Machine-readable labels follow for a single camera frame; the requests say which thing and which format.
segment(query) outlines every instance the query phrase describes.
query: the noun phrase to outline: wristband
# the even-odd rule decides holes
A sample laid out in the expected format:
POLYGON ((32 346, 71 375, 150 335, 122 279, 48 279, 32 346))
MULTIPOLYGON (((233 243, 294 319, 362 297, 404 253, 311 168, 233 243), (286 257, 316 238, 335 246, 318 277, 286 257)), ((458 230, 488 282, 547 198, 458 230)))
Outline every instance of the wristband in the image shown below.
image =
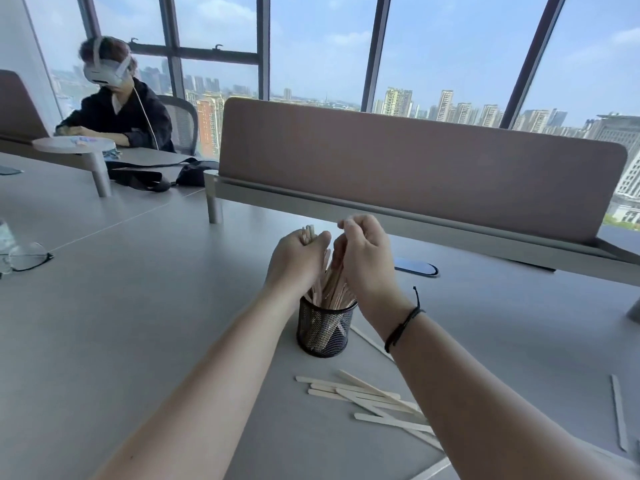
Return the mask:
POLYGON ((385 351, 387 353, 389 353, 389 347, 396 346, 396 343, 398 343, 398 340, 400 340, 400 337, 402 336, 406 326, 409 325, 409 322, 411 322, 411 320, 416 318, 416 316, 418 316, 421 312, 424 311, 423 309, 420 308, 420 297, 418 296, 418 290, 415 286, 413 287, 413 290, 415 291, 415 298, 418 301, 418 305, 411 310, 411 313, 409 313, 409 315, 404 320, 404 322, 400 323, 400 325, 398 325, 396 329, 393 332, 391 332, 391 335, 389 335, 389 338, 385 342, 385 351))

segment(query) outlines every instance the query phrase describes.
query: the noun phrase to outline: black jacket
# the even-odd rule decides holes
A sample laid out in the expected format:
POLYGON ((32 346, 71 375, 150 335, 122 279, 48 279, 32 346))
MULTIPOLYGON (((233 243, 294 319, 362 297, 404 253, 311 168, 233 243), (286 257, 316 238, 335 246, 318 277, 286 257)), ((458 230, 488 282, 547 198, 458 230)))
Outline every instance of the black jacket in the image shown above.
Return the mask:
MULTIPOLYGON (((175 153, 171 141, 172 125, 169 113, 148 85, 135 77, 133 83, 151 122, 159 149, 175 153)), ((58 126, 84 126, 101 133, 123 133, 129 139, 130 146, 155 149, 154 139, 136 94, 131 93, 117 114, 113 110, 111 94, 107 88, 100 88, 96 94, 84 98, 80 110, 72 112, 58 126)))

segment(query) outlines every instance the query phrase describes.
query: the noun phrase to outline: mesh chair back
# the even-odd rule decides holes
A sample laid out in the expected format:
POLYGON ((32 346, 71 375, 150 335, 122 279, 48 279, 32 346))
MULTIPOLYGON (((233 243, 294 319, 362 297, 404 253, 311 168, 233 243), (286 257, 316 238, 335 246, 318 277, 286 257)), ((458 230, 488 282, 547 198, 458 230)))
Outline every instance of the mesh chair back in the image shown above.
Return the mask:
POLYGON ((164 104, 173 131, 171 140, 175 151, 183 155, 194 156, 198 141, 198 112, 193 104, 174 96, 158 96, 164 104))

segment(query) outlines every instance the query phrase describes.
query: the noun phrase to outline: white vr headset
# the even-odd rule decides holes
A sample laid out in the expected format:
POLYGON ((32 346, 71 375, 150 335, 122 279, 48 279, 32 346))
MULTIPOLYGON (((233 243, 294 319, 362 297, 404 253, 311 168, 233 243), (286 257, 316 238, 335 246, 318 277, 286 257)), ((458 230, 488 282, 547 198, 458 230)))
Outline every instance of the white vr headset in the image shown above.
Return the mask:
POLYGON ((96 37, 93 43, 93 64, 84 64, 84 76, 99 86, 119 88, 129 74, 131 55, 127 54, 122 62, 100 58, 100 46, 104 37, 96 37))

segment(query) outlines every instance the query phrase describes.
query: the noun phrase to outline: black mesh cup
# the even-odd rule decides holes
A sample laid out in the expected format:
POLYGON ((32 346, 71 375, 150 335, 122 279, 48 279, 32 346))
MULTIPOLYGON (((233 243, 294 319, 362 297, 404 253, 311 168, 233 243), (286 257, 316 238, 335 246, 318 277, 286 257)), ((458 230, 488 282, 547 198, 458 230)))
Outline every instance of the black mesh cup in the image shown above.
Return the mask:
POLYGON ((342 310, 325 310, 300 298, 298 332, 296 337, 302 350, 316 357, 340 354, 349 341, 351 317, 357 302, 342 310))

